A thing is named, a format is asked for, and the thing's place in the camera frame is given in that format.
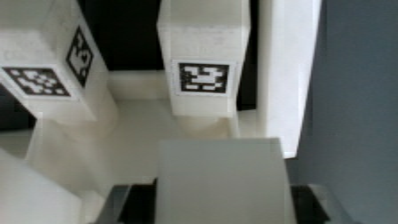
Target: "gray wall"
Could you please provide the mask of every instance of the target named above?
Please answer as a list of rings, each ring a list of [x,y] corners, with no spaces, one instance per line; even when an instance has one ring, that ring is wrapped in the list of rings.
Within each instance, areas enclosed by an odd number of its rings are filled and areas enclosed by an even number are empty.
[[[329,187],[354,220],[398,223],[398,1],[325,1],[292,181]]]

